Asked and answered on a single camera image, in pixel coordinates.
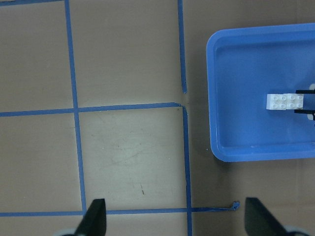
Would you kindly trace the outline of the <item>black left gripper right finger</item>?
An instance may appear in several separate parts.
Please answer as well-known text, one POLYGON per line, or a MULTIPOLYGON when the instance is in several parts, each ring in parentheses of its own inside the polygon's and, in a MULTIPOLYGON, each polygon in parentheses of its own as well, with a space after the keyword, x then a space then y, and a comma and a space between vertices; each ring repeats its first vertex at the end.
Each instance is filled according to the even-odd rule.
POLYGON ((245 201, 245 231, 249 236, 286 236, 283 225, 254 197, 245 201))

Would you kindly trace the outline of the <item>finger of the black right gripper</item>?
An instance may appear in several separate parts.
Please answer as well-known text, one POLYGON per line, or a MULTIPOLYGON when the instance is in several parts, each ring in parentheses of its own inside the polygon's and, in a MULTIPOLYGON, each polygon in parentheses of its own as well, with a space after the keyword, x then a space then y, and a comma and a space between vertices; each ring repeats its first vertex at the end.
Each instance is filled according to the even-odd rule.
POLYGON ((311 115, 315 114, 315 110, 300 110, 300 109, 296 109, 296 110, 294 110, 294 112, 298 113, 298 114, 311 114, 311 115))
POLYGON ((296 90, 296 94, 315 94, 314 89, 301 89, 301 90, 296 90))

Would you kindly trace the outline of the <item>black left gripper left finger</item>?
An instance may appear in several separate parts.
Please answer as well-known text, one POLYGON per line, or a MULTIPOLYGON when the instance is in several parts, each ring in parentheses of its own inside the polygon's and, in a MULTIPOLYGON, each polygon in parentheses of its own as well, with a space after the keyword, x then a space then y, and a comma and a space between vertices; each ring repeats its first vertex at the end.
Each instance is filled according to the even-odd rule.
POLYGON ((105 199, 94 199, 82 221, 76 228, 75 236, 104 236, 106 234, 105 199))

